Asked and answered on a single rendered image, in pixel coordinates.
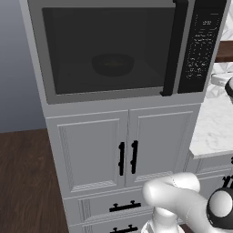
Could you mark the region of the brown wooden shelf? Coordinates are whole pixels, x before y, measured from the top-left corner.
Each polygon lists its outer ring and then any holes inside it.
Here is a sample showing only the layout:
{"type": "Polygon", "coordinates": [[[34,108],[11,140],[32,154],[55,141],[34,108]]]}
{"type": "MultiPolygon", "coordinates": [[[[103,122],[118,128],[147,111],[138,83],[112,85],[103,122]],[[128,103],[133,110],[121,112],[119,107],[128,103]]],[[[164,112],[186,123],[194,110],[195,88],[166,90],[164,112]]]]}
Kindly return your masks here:
{"type": "Polygon", "coordinates": [[[215,62],[233,62],[233,40],[220,42],[215,62]]]}

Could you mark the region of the grey microwave oven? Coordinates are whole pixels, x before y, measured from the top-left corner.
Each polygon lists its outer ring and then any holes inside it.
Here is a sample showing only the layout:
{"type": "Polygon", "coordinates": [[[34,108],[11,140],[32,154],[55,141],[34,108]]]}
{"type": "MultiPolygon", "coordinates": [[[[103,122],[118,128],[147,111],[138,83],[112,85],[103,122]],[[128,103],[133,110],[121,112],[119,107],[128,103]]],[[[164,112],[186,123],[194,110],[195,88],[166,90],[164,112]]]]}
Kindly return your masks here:
{"type": "MultiPolygon", "coordinates": [[[[203,99],[208,75],[228,14],[229,4],[230,0],[188,0],[187,18],[173,94],[155,97],[175,98],[180,102],[186,101],[188,103],[200,102],[203,99]]],[[[50,104],[46,100],[27,0],[20,0],[20,6],[41,101],[46,105],[65,104],[50,104]]]]}

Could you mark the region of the white cupboard door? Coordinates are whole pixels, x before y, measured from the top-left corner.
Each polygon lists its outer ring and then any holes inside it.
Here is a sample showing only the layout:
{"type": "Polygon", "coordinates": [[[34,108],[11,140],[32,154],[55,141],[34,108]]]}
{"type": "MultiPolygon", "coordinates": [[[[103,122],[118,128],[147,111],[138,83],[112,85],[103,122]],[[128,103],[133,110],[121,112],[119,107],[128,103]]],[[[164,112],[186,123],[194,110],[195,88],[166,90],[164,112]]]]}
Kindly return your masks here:
{"type": "Polygon", "coordinates": [[[200,182],[199,194],[206,199],[209,199],[212,193],[223,186],[223,177],[231,176],[228,172],[210,173],[204,175],[198,175],[200,182]]]}
{"type": "Polygon", "coordinates": [[[115,111],[46,120],[63,198],[122,188],[119,148],[127,145],[128,112],[115,111]]]}
{"type": "Polygon", "coordinates": [[[200,104],[129,111],[126,186],[182,172],[200,104]],[[138,141],[136,173],[131,173],[134,140],[138,141]]]}

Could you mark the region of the white drawer front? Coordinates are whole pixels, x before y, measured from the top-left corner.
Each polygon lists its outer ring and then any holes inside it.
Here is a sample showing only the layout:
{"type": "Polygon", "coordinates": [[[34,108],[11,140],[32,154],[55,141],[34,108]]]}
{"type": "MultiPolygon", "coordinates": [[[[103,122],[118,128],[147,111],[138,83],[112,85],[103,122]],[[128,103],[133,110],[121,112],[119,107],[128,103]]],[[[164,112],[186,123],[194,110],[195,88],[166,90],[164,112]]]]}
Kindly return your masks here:
{"type": "Polygon", "coordinates": [[[64,200],[64,208],[69,226],[152,209],[144,200],[141,187],[112,193],[99,193],[89,197],[68,198],[64,200]],[[109,212],[113,204],[124,206],[131,200],[140,202],[141,207],[109,212]]]}
{"type": "Polygon", "coordinates": [[[69,228],[69,233],[109,233],[113,228],[127,228],[130,224],[134,227],[138,227],[138,231],[131,233],[140,233],[142,227],[150,218],[150,213],[144,213],[137,216],[125,216],[91,224],[75,225],[69,228]]]}
{"type": "Polygon", "coordinates": [[[196,173],[206,173],[233,168],[233,154],[205,157],[198,162],[196,173]]]}

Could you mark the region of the dark bowl with waffle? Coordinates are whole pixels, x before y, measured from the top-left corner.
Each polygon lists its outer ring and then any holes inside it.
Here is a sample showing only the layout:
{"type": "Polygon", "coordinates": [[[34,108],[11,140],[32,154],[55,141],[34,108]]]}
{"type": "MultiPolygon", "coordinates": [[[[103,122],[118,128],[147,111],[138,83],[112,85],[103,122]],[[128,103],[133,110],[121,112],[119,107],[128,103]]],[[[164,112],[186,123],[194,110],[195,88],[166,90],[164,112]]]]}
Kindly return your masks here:
{"type": "Polygon", "coordinates": [[[92,67],[102,76],[124,76],[134,67],[135,59],[124,54],[102,54],[92,58],[92,67]]]}

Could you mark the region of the dark glass microwave door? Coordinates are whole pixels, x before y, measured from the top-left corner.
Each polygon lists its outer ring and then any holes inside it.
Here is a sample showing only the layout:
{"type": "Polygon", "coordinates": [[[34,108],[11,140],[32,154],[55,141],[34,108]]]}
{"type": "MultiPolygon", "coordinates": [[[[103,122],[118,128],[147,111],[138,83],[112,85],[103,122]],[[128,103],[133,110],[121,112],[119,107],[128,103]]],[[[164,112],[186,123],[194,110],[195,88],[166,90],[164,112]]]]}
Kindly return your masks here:
{"type": "Polygon", "coordinates": [[[173,0],[27,0],[46,100],[50,104],[138,96],[163,90],[173,0]],[[124,76],[102,76],[92,58],[135,59],[124,76]]]}

